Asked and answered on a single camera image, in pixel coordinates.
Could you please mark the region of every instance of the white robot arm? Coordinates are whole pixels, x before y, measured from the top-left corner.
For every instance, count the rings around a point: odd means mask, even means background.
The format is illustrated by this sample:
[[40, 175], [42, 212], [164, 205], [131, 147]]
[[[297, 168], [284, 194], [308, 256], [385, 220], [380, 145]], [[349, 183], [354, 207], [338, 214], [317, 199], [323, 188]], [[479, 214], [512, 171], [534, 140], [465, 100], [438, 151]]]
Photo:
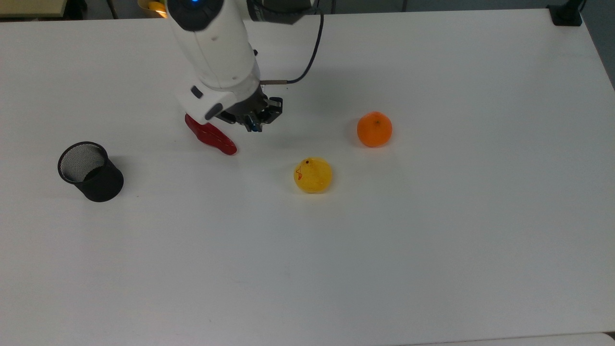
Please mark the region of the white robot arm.
[[268, 98], [260, 87], [243, 19], [294, 23], [315, 9], [313, 0], [269, 0], [267, 7], [262, 1], [167, 0], [173, 33], [195, 69], [177, 96], [199, 124], [217, 117], [261, 132], [281, 114], [282, 99]]

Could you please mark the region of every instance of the table surface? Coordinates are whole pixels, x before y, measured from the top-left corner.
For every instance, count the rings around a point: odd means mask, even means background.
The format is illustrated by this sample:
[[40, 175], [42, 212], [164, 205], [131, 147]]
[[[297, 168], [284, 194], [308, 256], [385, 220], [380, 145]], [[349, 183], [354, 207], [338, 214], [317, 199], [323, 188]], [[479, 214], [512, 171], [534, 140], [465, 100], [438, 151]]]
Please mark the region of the table surface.
[[67, 0], [2, 0], [1, 17], [62, 17]]
[[[248, 23], [263, 79], [317, 17]], [[198, 142], [163, 20], [0, 23], [0, 344], [374, 346], [615, 330], [615, 92], [547, 10], [332, 15], [262, 134]], [[362, 147], [368, 111], [393, 138]], [[87, 201], [62, 151], [106, 147]], [[327, 159], [305, 195], [295, 164]]]

